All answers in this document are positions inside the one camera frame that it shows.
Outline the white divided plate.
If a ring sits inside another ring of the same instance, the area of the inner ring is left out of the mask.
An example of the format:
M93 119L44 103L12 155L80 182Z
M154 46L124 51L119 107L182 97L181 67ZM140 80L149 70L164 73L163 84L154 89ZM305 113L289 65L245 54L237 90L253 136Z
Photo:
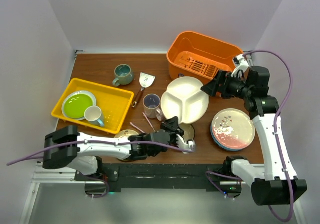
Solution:
M173 80L161 97L163 115L170 119L177 116L179 123L192 124L207 111L209 96L201 91L203 83L194 77Z

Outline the cream and pink branch plate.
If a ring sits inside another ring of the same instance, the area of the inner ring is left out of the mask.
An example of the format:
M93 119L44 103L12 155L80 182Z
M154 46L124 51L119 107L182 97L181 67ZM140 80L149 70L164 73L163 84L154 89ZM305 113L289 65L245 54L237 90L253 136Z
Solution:
M210 125L213 140L228 151L239 151L254 140L256 129L253 121L243 111L227 108L218 112Z

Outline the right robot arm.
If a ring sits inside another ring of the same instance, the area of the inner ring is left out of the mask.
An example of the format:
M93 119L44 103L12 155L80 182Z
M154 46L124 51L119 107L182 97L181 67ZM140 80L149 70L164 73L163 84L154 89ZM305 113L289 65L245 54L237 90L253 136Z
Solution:
M293 204L307 190L305 179L299 179L290 161L281 128L278 100L268 94L270 72L265 67L249 68L247 79L231 72L218 71L201 90L209 96L244 100L257 131L264 172L259 172L246 158L228 156L223 162L223 176L230 181L241 178L250 186L254 202L259 205Z

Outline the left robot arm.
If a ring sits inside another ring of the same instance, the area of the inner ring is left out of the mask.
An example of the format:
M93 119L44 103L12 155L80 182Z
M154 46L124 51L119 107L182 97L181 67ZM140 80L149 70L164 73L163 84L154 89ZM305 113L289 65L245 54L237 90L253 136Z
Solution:
M99 180L104 174L101 157L125 161L145 160L166 152L169 146L178 146L184 133L177 117L163 121L158 131L126 138L92 136L79 132L75 125L69 125L45 136L43 168L69 167L92 180Z

